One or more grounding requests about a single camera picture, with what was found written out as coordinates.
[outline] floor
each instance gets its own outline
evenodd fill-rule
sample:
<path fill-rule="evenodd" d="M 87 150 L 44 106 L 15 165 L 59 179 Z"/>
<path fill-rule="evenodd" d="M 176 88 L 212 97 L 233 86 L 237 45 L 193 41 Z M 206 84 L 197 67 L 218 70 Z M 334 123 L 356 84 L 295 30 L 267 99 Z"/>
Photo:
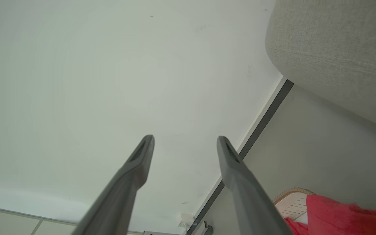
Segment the floor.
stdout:
<path fill-rule="evenodd" d="M 295 86 L 244 159 L 270 198 L 292 187 L 376 210 L 376 125 Z M 224 188 L 205 216 L 239 234 Z"/>
<path fill-rule="evenodd" d="M 0 235 L 69 235 L 74 225 L 0 211 Z"/>

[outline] white wall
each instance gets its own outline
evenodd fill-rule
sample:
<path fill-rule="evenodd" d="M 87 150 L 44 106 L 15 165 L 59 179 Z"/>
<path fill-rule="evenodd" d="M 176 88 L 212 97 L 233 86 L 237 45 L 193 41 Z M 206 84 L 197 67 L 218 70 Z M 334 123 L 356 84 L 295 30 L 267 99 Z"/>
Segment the white wall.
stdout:
<path fill-rule="evenodd" d="M 376 210 L 376 125 L 294 86 L 245 163 L 270 198 L 303 187 Z M 224 188 L 205 220 L 217 235 L 239 234 Z"/>
<path fill-rule="evenodd" d="M 130 229 L 182 233 L 280 73 L 273 1 L 0 0 L 0 208 L 78 221 L 146 134 Z"/>

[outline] wall socket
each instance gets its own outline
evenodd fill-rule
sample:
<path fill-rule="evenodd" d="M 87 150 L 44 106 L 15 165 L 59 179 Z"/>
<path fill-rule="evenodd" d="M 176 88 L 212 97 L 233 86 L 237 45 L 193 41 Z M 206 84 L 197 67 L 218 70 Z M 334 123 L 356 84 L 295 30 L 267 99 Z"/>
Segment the wall socket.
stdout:
<path fill-rule="evenodd" d="M 181 221 L 179 222 L 178 227 L 186 227 L 186 224 L 190 227 L 192 223 L 194 223 L 194 216 L 192 214 L 181 213 Z"/>

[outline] red fabric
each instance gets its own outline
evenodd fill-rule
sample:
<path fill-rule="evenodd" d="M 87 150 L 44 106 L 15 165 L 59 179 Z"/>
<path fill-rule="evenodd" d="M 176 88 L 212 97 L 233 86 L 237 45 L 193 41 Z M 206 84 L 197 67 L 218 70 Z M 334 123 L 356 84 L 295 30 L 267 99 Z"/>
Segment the red fabric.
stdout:
<path fill-rule="evenodd" d="M 308 226 L 286 218 L 294 235 L 376 235 L 376 211 L 318 195 L 307 196 Z"/>

